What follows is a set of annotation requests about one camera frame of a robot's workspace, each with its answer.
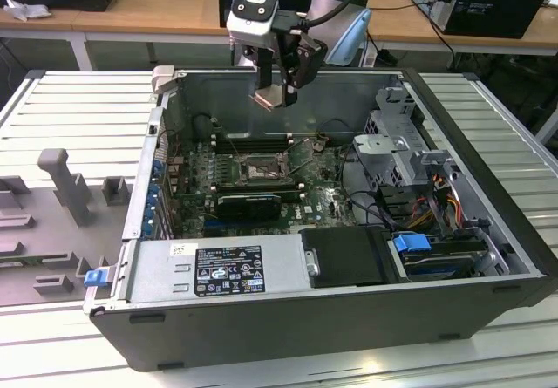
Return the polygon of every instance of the power supply label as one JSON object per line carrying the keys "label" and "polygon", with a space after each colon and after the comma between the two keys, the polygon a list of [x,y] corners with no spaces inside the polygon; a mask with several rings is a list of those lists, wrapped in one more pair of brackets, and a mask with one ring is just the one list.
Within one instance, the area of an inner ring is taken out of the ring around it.
{"label": "power supply label", "polygon": [[195,252],[197,296],[265,292],[261,246],[199,248]]}

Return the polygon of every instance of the table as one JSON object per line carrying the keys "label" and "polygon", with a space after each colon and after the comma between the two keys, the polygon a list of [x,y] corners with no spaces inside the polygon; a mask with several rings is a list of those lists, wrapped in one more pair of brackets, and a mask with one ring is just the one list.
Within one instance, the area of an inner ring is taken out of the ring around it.
{"label": "table", "polygon": [[[369,0],[373,8],[399,7],[410,0]],[[87,43],[228,44],[219,26],[219,0],[113,0],[105,12],[54,10],[53,17],[24,23],[0,13],[0,37],[63,39],[70,42],[80,70],[92,70]],[[447,51],[416,8],[374,10],[369,27],[379,49]],[[456,52],[555,55],[558,10],[540,9],[524,38],[447,36]]]}

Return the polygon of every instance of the robot end effector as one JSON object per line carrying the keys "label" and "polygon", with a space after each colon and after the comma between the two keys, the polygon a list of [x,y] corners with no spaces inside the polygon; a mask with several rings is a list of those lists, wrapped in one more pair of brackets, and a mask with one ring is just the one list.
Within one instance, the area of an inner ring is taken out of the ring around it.
{"label": "robot end effector", "polygon": [[[230,37],[242,46],[242,54],[256,68],[256,90],[253,99],[268,110],[296,103],[297,89],[317,75],[328,54],[328,45],[310,36],[312,27],[329,22],[354,0],[335,2],[325,14],[309,20],[310,3],[315,0],[233,0],[227,20]],[[347,17],[339,17],[345,24]],[[366,25],[370,15],[364,18]],[[282,83],[272,82],[272,66],[277,64]]]}

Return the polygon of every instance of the motherboard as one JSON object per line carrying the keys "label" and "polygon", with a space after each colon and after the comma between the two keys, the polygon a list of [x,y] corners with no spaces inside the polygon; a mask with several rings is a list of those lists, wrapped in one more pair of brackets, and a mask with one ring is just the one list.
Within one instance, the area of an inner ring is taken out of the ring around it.
{"label": "motherboard", "polygon": [[356,225],[340,188],[346,146],[320,138],[200,142],[169,161],[182,238]]}

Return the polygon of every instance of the yellow wire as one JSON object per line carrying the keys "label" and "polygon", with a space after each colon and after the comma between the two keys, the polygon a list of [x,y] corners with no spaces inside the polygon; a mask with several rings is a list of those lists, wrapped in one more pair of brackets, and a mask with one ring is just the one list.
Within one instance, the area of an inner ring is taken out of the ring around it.
{"label": "yellow wire", "polygon": [[448,202],[450,202],[453,205],[453,212],[455,213],[455,225],[457,225],[459,227],[459,220],[457,218],[457,213],[458,213],[458,206],[457,206],[457,202],[454,201],[453,199],[449,199],[447,200]]}
{"label": "yellow wire", "polygon": [[411,222],[407,227],[414,228],[420,225],[420,223],[426,221],[432,215],[432,211],[428,211],[427,213],[423,214],[421,217],[417,218],[415,221]]}

